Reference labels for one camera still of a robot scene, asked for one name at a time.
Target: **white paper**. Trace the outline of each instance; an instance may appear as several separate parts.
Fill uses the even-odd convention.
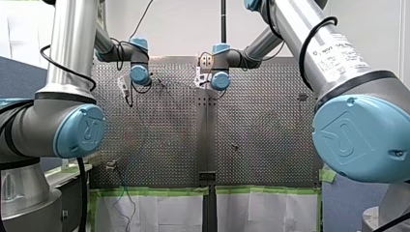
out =
[[[217,195],[218,231],[246,232],[249,193]]]
[[[140,231],[139,228],[139,202],[138,196],[132,196],[132,201],[135,204],[135,213],[132,217],[134,206],[129,200],[128,196],[125,194],[121,200],[118,201],[120,197],[100,197],[97,199],[96,207],[96,228],[104,229],[107,226],[114,228],[115,226],[127,226],[129,220],[131,220],[130,225],[131,231]]]
[[[286,194],[251,192],[248,232],[283,231],[285,211]]]
[[[158,197],[159,225],[201,225],[203,196]]]
[[[158,198],[156,196],[139,196],[141,232],[159,232]]]
[[[288,194],[284,232],[311,232],[317,227],[317,195]]]

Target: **perforated metal panel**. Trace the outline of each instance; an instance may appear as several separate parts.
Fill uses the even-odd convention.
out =
[[[218,103],[217,185],[314,186],[321,166],[311,140],[315,98],[294,59],[231,76]]]
[[[315,99],[293,58],[277,58],[253,71],[231,69],[232,84],[216,105],[193,89],[195,65],[195,57],[152,59],[150,71],[161,83],[146,95],[134,94],[133,108],[117,87],[117,77],[129,66],[118,72],[115,64],[95,65],[94,94],[108,127],[102,165],[92,171],[93,188],[123,181],[196,187],[199,169],[216,170],[217,185],[312,187],[318,182],[322,162],[311,141]],[[300,101],[304,95],[307,100]],[[215,143],[197,147],[203,136]],[[103,164],[113,160],[125,180],[105,170]]]
[[[196,106],[193,77],[195,57],[150,60],[156,81],[144,95],[134,92],[130,108],[117,87],[117,78],[128,74],[125,64],[97,63],[93,76],[98,82],[94,96],[107,120],[100,148],[102,165],[92,171],[93,188],[122,185],[147,187],[197,186]],[[118,173],[105,170],[105,163],[118,160]]]

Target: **metal pole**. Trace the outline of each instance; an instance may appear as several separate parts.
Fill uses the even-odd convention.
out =
[[[55,5],[50,57],[68,69],[91,76],[99,0],[61,0]],[[47,82],[39,92],[65,93],[93,99],[91,84],[48,65]]]
[[[270,14],[272,18],[276,19],[279,33],[297,59],[299,59],[302,45],[309,32],[325,19],[322,10],[313,0],[277,0],[270,9]],[[314,57],[314,52],[316,51],[317,54],[317,51],[340,44],[340,42],[350,44],[333,24],[328,24],[316,33],[307,47],[306,76],[319,99],[345,81],[371,71],[369,66],[363,65],[348,67],[340,75],[326,72],[327,68],[322,67],[322,62],[318,61],[319,57]],[[353,48],[349,52],[354,52],[357,60],[363,59]]]
[[[245,54],[248,58],[259,61],[269,54],[275,47],[282,42],[276,37],[271,29],[267,27],[247,48]]]
[[[221,42],[226,44],[226,0],[220,0]]]

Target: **blue joint cover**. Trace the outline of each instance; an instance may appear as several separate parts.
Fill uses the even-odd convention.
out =
[[[229,87],[230,78],[227,72],[217,72],[211,80],[211,86],[213,89],[222,91]]]
[[[13,102],[20,102],[20,101],[25,101],[25,100],[28,100],[28,99],[17,99],[17,98],[15,98],[15,99],[0,99],[0,106],[6,106],[6,105],[8,105],[10,103],[13,103]]]
[[[212,47],[212,54],[217,55],[230,49],[230,45],[227,43],[217,43]]]
[[[94,153],[103,140],[105,118],[94,104],[83,104],[60,124],[54,136],[54,154],[62,159]]]
[[[133,83],[147,85],[150,82],[150,75],[145,67],[134,65],[131,67],[130,78]]]
[[[262,0],[244,0],[245,7],[251,12],[255,12],[259,9]]]
[[[148,42],[144,38],[133,37],[130,38],[129,42],[143,48],[145,51],[148,51]]]
[[[334,171],[366,183],[410,180],[410,116],[375,97],[326,102],[313,120],[313,142]]]
[[[94,53],[96,54],[96,57],[99,61],[104,62],[104,59],[101,57],[100,53],[97,50]]]

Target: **black cable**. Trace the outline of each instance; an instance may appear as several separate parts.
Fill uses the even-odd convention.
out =
[[[93,80],[91,77],[86,76],[86,75],[83,75],[83,74],[78,73],[78,72],[75,72],[75,71],[72,71],[72,70],[70,70],[69,68],[64,67],[64,66],[58,64],[57,62],[53,61],[50,57],[48,57],[47,55],[45,55],[45,54],[44,54],[44,51],[47,50],[47,49],[49,49],[50,47],[51,47],[51,45],[47,45],[47,46],[43,47],[42,49],[40,49],[40,54],[43,56],[43,58],[44,58],[46,61],[48,61],[49,63],[51,63],[51,64],[54,65],[55,67],[59,68],[60,70],[63,70],[63,71],[65,71],[65,72],[67,72],[67,73],[71,73],[71,74],[77,75],[77,76],[79,76],[79,77],[81,77],[81,78],[83,78],[83,79],[85,79],[85,80],[90,81],[90,82],[93,84],[93,86],[91,87],[90,91],[93,91],[93,90],[96,88],[97,83],[96,83],[96,81]]]
[[[396,219],[394,219],[394,220],[392,220],[392,221],[390,221],[389,223],[387,223],[387,224],[385,224],[385,225],[382,225],[380,228],[376,229],[374,232],[383,232],[383,231],[386,231],[386,230],[392,228],[393,226],[396,226],[396,225],[398,225],[398,224],[404,222],[404,221],[407,220],[407,219],[410,219],[410,212],[407,213],[407,214],[405,214],[405,215],[402,215],[402,216],[400,216],[400,217],[398,217],[398,218],[396,218]]]
[[[264,58],[264,59],[262,59],[262,61],[268,61],[268,60],[274,59],[275,57],[277,57],[277,55],[280,54],[280,52],[283,50],[283,47],[284,47],[284,42],[282,42],[282,45],[281,45],[280,49],[277,51],[277,53],[275,53],[275,55],[273,55],[271,57]]]
[[[129,102],[128,97],[126,97],[126,102],[127,102],[127,105],[128,105],[130,108],[132,108],[132,107],[133,107],[133,92],[132,92],[132,88],[130,89],[130,96],[131,96],[131,102]]]
[[[248,65],[247,59],[245,59],[244,54],[242,54],[242,52],[240,50],[237,50],[237,49],[231,48],[231,50],[236,51],[239,54],[239,66],[241,67],[242,66],[241,64],[243,64],[243,63],[245,64],[245,66],[246,66],[245,68],[241,67],[242,71],[244,71],[244,72],[248,71],[249,70],[249,65]]]
[[[152,87],[153,87],[153,82],[151,81],[151,84],[148,86],[148,89],[141,92],[141,91],[138,91],[138,90],[135,88],[135,86],[132,84],[133,90],[135,90],[135,92],[138,93],[138,94],[146,94],[146,93],[150,92],[150,90],[152,89]]]
[[[227,91],[226,89],[223,90],[223,91],[222,91],[222,94],[221,94],[220,96],[218,96],[217,98],[213,98],[213,97],[211,97],[211,95],[209,95],[209,94],[208,94],[208,97],[209,97],[210,99],[214,100],[214,101],[218,101],[218,100],[220,100],[221,98],[223,98],[223,96],[225,96],[226,91]]]
[[[299,71],[301,73],[301,77],[302,80],[304,81],[305,85],[310,89],[311,86],[308,83],[308,79],[306,77],[305,74],[305,58],[307,55],[307,51],[308,51],[308,45],[310,44],[311,40],[314,38],[314,36],[316,35],[316,33],[325,25],[329,24],[330,22],[333,22],[333,24],[336,26],[338,23],[337,17],[335,16],[329,16],[326,17],[325,19],[323,19],[319,24],[317,24],[316,26],[314,26],[311,31],[308,33],[307,38],[304,41],[304,44],[302,45],[301,48],[301,53],[299,55]]]
[[[271,18],[271,0],[266,0],[266,15],[268,17],[268,24],[271,28],[272,33],[277,36],[279,39],[283,40],[283,37],[278,33],[278,31],[274,27],[274,22]]]
[[[130,200],[131,203],[133,204],[133,211],[132,211],[132,215],[131,215],[130,217],[121,214],[121,213],[118,212],[118,210],[117,210],[117,212],[119,213],[119,215],[121,215],[123,218],[126,218],[126,219],[127,219],[126,232],[128,232],[128,231],[130,231],[130,226],[131,226],[131,223],[132,223],[132,218],[133,218],[133,216],[134,216],[135,213],[136,213],[136,205],[135,205],[135,202],[134,202],[134,201],[132,200],[132,198],[131,198],[130,192],[129,192],[129,190],[128,190],[128,186],[127,186],[127,184],[126,184],[126,182],[125,182],[125,178],[126,178],[126,177],[125,177],[125,176],[123,177],[123,175],[122,175],[122,173],[121,173],[121,171],[120,171],[120,169],[119,169],[118,167],[116,167],[115,170],[117,171],[118,177],[120,178],[120,181],[121,181],[121,183],[123,184],[123,191],[127,194],[127,197],[129,198],[129,200]],[[123,198],[123,196],[124,196],[124,193],[121,194],[120,198],[115,202],[115,204],[113,205],[113,207],[115,207],[115,205],[117,205],[118,202],[120,202],[120,200]]]
[[[118,61],[117,61],[117,71],[120,71],[123,69],[124,67],[124,57],[126,56],[126,52],[123,48],[123,46],[121,45],[121,42],[119,42],[117,39],[115,38],[110,38],[112,41],[116,42],[117,44],[114,45],[115,49],[117,50],[117,57],[118,57]]]
[[[77,158],[79,177],[81,179],[81,220],[78,226],[78,232],[86,232],[87,224],[87,174],[85,173],[84,160]]]
[[[151,0],[150,3],[148,3],[148,6],[147,6],[147,8],[145,9],[144,14],[142,15],[141,19],[139,19],[138,25],[136,25],[135,30],[133,31],[133,33],[132,33],[132,35],[130,36],[130,38],[132,38],[132,37],[135,35],[136,31],[137,31],[138,28],[139,28],[139,25],[141,25],[142,20],[144,19],[145,15],[146,15],[147,12],[148,12],[148,9],[150,9],[150,6],[151,6],[151,4],[152,4],[153,2],[154,2],[154,0]]]

